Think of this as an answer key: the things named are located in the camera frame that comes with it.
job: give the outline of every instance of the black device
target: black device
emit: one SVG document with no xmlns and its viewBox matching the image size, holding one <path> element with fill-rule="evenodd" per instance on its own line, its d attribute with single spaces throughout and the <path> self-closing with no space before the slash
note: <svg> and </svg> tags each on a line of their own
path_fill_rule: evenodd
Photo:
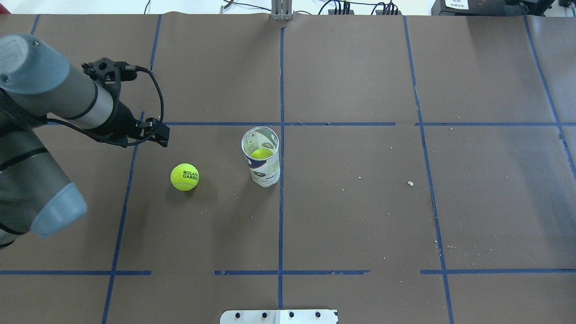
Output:
<svg viewBox="0 0 576 324">
<path fill-rule="evenodd" d="M 576 4 L 576 1 L 575 0 L 558 0 L 558 5 L 560 7 L 568 8 L 568 7 L 570 7 L 571 3 Z"/>
<path fill-rule="evenodd" d="M 436 0 L 432 16 L 543 16 L 554 0 Z"/>
</svg>

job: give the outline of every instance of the white wall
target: white wall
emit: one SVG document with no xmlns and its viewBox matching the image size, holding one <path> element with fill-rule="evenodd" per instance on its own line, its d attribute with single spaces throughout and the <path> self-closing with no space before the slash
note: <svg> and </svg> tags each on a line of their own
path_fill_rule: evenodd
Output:
<svg viewBox="0 0 576 324">
<path fill-rule="evenodd" d="M 270 0 L 237 0 L 270 8 Z M 353 0 L 354 2 L 377 3 L 376 0 Z M 138 14 L 144 12 L 147 0 L 0 0 L 12 13 L 38 14 Z M 293 0 L 293 10 L 306 10 L 317 14 L 324 0 Z M 405 15 L 429 15 L 434 0 L 395 0 L 394 3 Z M 220 7 L 226 3 L 222 0 L 151 0 L 149 13 L 166 12 L 218 14 Z M 372 6 L 352 5 L 355 14 L 370 14 Z M 263 12 L 260 9 L 249 9 L 233 5 L 226 14 L 245 14 Z M 547 16 L 572 17 L 572 11 L 558 6 L 558 0 L 552 9 L 546 11 Z"/>
</svg>

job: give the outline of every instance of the yellow tennis ball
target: yellow tennis ball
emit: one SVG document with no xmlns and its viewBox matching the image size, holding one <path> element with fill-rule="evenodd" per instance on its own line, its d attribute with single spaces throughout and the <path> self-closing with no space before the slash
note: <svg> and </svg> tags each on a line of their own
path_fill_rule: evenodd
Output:
<svg viewBox="0 0 576 324">
<path fill-rule="evenodd" d="M 180 191 L 188 191 L 196 187 L 199 180 L 198 170 L 188 163 L 177 165 L 170 174 L 170 182 L 172 182 L 174 188 Z"/>
</svg>

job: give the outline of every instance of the power strip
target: power strip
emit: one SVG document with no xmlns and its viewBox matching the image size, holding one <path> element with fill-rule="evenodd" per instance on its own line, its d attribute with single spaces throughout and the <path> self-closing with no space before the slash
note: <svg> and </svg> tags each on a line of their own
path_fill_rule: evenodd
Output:
<svg viewBox="0 0 576 324">
<path fill-rule="evenodd" d="M 334 14 L 336 16 L 345 16 L 344 14 L 336 14 L 336 9 L 328 9 L 328 14 Z M 348 14 L 354 14 L 354 10 L 350 9 L 350 13 Z"/>
<path fill-rule="evenodd" d="M 383 15 L 384 10 L 376 10 L 376 15 Z M 402 12 L 398 10 L 398 16 L 402 16 Z"/>
</svg>

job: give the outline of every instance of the metal plate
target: metal plate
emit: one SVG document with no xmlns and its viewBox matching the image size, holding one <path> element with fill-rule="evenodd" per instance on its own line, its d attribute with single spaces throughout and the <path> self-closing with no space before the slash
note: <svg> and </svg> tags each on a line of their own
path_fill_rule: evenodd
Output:
<svg viewBox="0 0 576 324">
<path fill-rule="evenodd" d="M 336 310 L 225 311 L 220 324 L 338 324 Z"/>
</svg>

